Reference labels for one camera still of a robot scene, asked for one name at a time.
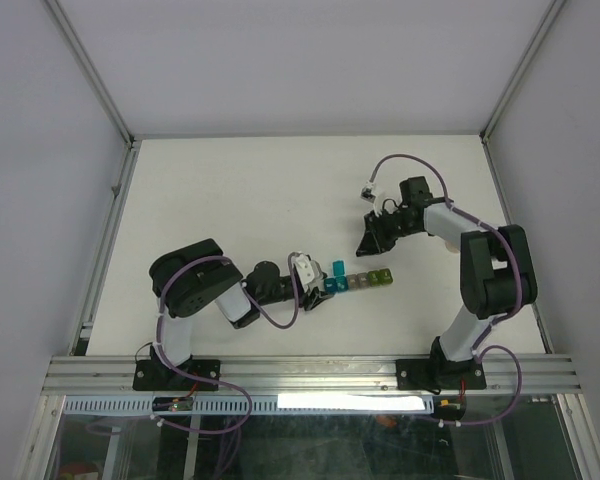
cable connector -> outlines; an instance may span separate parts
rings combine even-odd
[[[377,187],[374,182],[367,182],[367,184],[362,189],[362,192],[360,192],[360,198],[366,200],[369,203],[373,203],[373,201],[376,199],[376,188]]]
[[[298,274],[298,278],[300,279],[300,283],[305,289],[321,275],[316,262],[309,259],[304,253],[301,253],[293,259],[293,265]]]

white tabletop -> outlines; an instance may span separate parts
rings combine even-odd
[[[214,304],[195,316],[196,355],[391,355],[427,353],[462,303],[459,255],[426,234],[399,239],[388,253],[356,258],[370,204],[359,198],[377,161],[411,153],[433,163],[461,208],[502,224],[504,216],[477,136],[362,136],[145,140],[133,174],[89,355],[130,355],[153,340],[156,298],[149,266],[161,255],[213,238],[243,275],[262,260],[285,271],[301,250],[331,273],[389,267],[393,285],[347,292],[301,313],[287,331],[260,318],[234,330]],[[387,162],[379,186],[399,202],[398,183],[425,175],[413,162]],[[267,308],[279,323],[292,303]],[[486,344],[544,352],[531,308]]]

cable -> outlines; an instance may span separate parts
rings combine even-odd
[[[233,417],[229,418],[229,424],[234,420]],[[226,472],[231,465],[233,464],[238,451],[240,450],[240,443],[242,441],[242,431],[240,429],[235,430],[231,434],[231,438],[227,442],[227,436],[223,435],[220,440],[220,451],[218,453],[218,461],[216,463],[216,468],[213,472],[213,480],[219,480],[220,477]],[[227,460],[227,454],[232,449],[231,456]]]
[[[200,386],[200,384],[198,382],[193,384],[193,387],[191,387],[191,390],[189,390],[189,393],[187,393],[184,398],[195,398],[195,395],[193,395],[196,390],[198,390],[198,387]]]
[[[465,394],[467,393],[467,382],[464,380],[464,377],[460,379],[460,396],[458,399],[460,403],[464,404],[466,402]]]
[[[297,285],[297,280],[295,279],[295,275],[293,273],[293,264],[292,264],[292,260],[293,260],[293,256],[296,255],[296,253],[291,253],[289,254],[289,257],[287,258],[287,263],[289,265],[289,270],[291,273],[291,285],[293,288],[293,293],[294,293],[294,299],[295,299],[295,307],[294,307],[294,315],[293,318],[291,319],[291,322],[289,322],[289,324],[287,325],[280,325],[277,324],[276,322],[273,321],[273,319],[267,315],[264,310],[262,309],[262,307],[250,296],[247,296],[247,298],[249,298],[249,301],[261,312],[263,313],[263,315],[265,315],[265,318],[267,318],[273,325],[277,326],[278,328],[290,328],[296,321],[297,316],[298,316],[298,311],[300,308],[300,295],[299,295],[299,291],[298,291],[298,285]],[[196,267],[198,265],[202,265],[203,263],[207,263],[207,262],[215,262],[215,261],[220,261],[220,262],[224,262],[224,263],[233,263],[231,261],[231,259],[223,256],[223,255],[212,255],[209,257],[203,257],[203,258],[198,258],[192,262],[189,262],[188,264],[186,264],[184,267],[180,268],[176,273],[173,274],[173,276],[167,281],[167,283],[165,284],[164,288],[162,289],[162,294],[160,295],[160,307],[159,307],[159,315],[158,315],[158,322],[156,325],[156,343],[154,344],[154,348],[156,351],[156,354],[158,355],[158,358],[160,359],[160,361],[169,369],[173,370],[174,372],[176,372],[178,375],[184,377],[184,378],[188,378],[190,380],[194,380],[195,382],[203,382],[203,383],[209,383],[211,385],[218,385],[218,386],[223,386],[223,387],[227,387],[230,388],[232,390],[235,390],[239,393],[241,393],[246,401],[247,401],[247,412],[244,414],[244,416],[238,420],[236,422],[235,425],[221,429],[221,430],[203,430],[203,429],[197,429],[197,428],[190,428],[190,427],[185,427],[182,425],[178,425],[177,423],[173,423],[170,422],[168,420],[165,420],[163,417],[157,416],[157,415],[153,415],[153,418],[157,418],[159,420],[159,424],[162,425],[168,425],[170,427],[176,428],[178,430],[182,430],[185,432],[189,432],[189,433],[198,433],[198,434],[205,434],[205,435],[222,435],[223,433],[228,433],[228,432],[232,432],[234,430],[239,429],[249,418],[249,416],[251,415],[251,412],[253,411],[253,400],[251,399],[251,396],[249,395],[249,393],[242,387],[239,387],[238,385],[234,385],[232,383],[229,382],[224,382],[222,380],[213,380],[210,378],[204,378],[204,377],[199,377],[197,375],[192,375],[188,372],[185,372],[184,370],[179,369],[177,366],[175,366],[167,357],[166,352],[164,351],[164,347],[162,346],[162,340],[163,340],[163,330],[164,330],[164,322],[165,322],[165,311],[166,311],[166,298],[167,298],[167,293],[169,292],[169,289],[173,286],[173,284],[182,276],[184,275],[186,272],[188,272],[189,270],[191,270],[193,267]]]
[[[509,244],[507,243],[505,238],[502,236],[502,234],[500,232],[498,232],[498,230],[496,228],[492,227],[491,225],[489,225],[487,223],[484,223],[479,218],[471,215],[470,213],[465,212],[464,210],[461,210],[460,208],[457,208],[456,206],[454,206],[453,202],[451,201],[451,198],[449,198],[449,191],[447,189],[446,182],[442,178],[442,175],[440,175],[440,172],[429,162],[427,162],[421,158],[418,158],[414,155],[409,155],[406,153],[394,153],[392,155],[387,155],[386,157],[381,159],[378,162],[378,164],[375,166],[375,168],[373,169],[373,172],[371,173],[371,177],[369,178],[370,183],[373,183],[375,181],[376,176],[378,175],[378,170],[380,170],[380,167],[382,166],[382,164],[384,162],[386,162],[387,160],[391,160],[392,158],[406,158],[408,160],[413,160],[415,162],[420,163],[421,165],[424,165],[429,170],[431,170],[433,172],[433,174],[438,178],[438,181],[440,182],[440,186],[442,187],[442,195],[444,197],[444,203],[447,205],[449,210],[455,212],[456,214],[460,215],[463,218],[466,218],[467,220],[474,223],[478,227],[484,228],[485,230],[491,232],[498,239],[498,241],[502,244],[502,247],[504,248],[504,250],[507,254],[507,258],[509,259],[511,269],[513,270],[513,277],[514,277],[514,281],[515,281],[515,285],[516,285],[515,305],[513,307],[513,310],[511,310],[511,312],[509,312],[505,315],[502,315],[500,317],[494,318],[491,321],[491,324],[476,339],[476,341],[474,342],[471,349],[473,351],[477,351],[478,348],[480,347],[480,345],[482,344],[482,342],[485,340],[485,338],[487,338],[489,336],[489,334],[493,330],[494,326],[498,325],[500,322],[503,322],[503,321],[508,320],[511,317],[515,316],[522,308],[522,281],[520,279],[520,267],[518,266],[518,261],[516,260],[516,257],[513,254],[513,250],[511,250],[511,247],[509,246]]]
[[[145,343],[143,346],[141,346],[138,350],[136,350],[136,354],[133,356],[133,359],[136,361],[136,363],[138,363],[138,354],[140,353],[140,350],[142,350],[145,347],[148,347],[149,345],[151,345],[153,342],[147,342]]]
[[[281,325],[278,322],[276,322],[273,318],[271,318],[269,314],[265,312],[264,309],[260,306],[260,304],[258,304],[258,302],[256,302],[256,300],[251,295],[249,295],[249,292],[247,292],[246,288],[242,289],[246,297],[249,299],[252,305],[256,307],[256,309],[262,314],[262,316],[266,318],[271,325],[273,325],[276,328],[279,328],[280,330],[287,330],[293,327],[293,325],[296,323],[296,320],[298,319],[298,313],[300,313],[300,290],[298,289],[298,280],[296,280],[296,276],[293,271],[293,258],[296,255],[298,255],[297,252],[292,252],[287,257],[287,266],[289,267],[289,275],[291,275],[291,288],[293,289],[293,317],[291,317],[291,321],[286,325]]]
[[[386,210],[386,208],[384,208],[384,206],[387,204],[387,202],[393,202],[393,206],[396,207],[396,210],[398,210],[398,202],[396,202],[393,198],[385,198],[384,201],[382,202],[382,209]]]
[[[513,412],[513,410],[516,408],[516,405],[518,404],[518,400],[520,400],[520,393],[522,392],[522,367],[520,366],[520,360],[518,360],[518,357],[516,357],[516,355],[511,350],[509,350],[507,347],[503,347],[502,345],[491,345],[491,346],[485,348],[480,353],[480,355],[477,357],[477,362],[482,363],[482,359],[487,354],[487,352],[489,352],[490,350],[495,350],[495,349],[502,350],[502,351],[506,352],[507,354],[509,354],[509,356],[513,360],[513,363],[516,366],[518,383],[516,385],[516,390],[515,390],[515,393],[513,394],[513,398],[511,399],[511,402],[509,403],[507,408],[505,408],[502,412],[500,412],[495,417],[491,417],[486,420],[474,420],[474,421],[469,421],[469,422],[456,423],[456,422],[452,422],[450,420],[439,420],[437,418],[432,418],[432,417],[419,417],[419,418],[422,418],[423,420],[427,420],[427,421],[433,421],[438,424],[442,423],[443,425],[480,427],[480,426],[489,425],[489,424],[498,422],[498,421],[502,420],[504,417],[506,417],[507,415],[509,415],[511,412]]]

green cube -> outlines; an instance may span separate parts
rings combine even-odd
[[[371,272],[368,273],[369,275],[369,283],[371,284],[372,287],[379,287],[380,285],[382,285],[380,283],[380,271],[379,270],[372,270]]]
[[[393,276],[391,275],[391,270],[388,268],[380,270],[378,276],[380,277],[381,285],[391,285],[393,283]]]

robotic arm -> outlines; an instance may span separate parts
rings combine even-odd
[[[474,371],[475,349],[498,316],[513,310],[516,279],[511,262],[496,236],[455,213],[443,197],[434,198],[424,177],[400,183],[402,203],[389,213],[375,185],[362,198],[374,203],[365,215],[365,232],[356,251],[359,257],[391,250],[400,237],[426,232],[460,250],[460,291],[464,305],[449,329],[437,337],[429,361],[409,371],[410,380],[429,390],[455,388]],[[498,228],[513,251],[520,272],[522,305],[535,301],[537,285],[524,230],[518,225]]]
[[[167,287],[172,277],[196,260],[202,263],[186,270]],[[215,302],[225,318],[236,328],[244,328],[260,316],[258,305],[269,305],[294,299],[295,275],[299,307],[316,308],[333,296],[324,291],[324,277],[318,262],[302,253],[290,256],[293,272],[280,275],[273,262],[258,263],[245,279],[238,268],[223,256],[218,244],[207,239],[158,258],[149,275],[153,292],[160,299],[164,291],[166,314],[164,350],[175,365],[183,365],[191,357],[193,315]]]

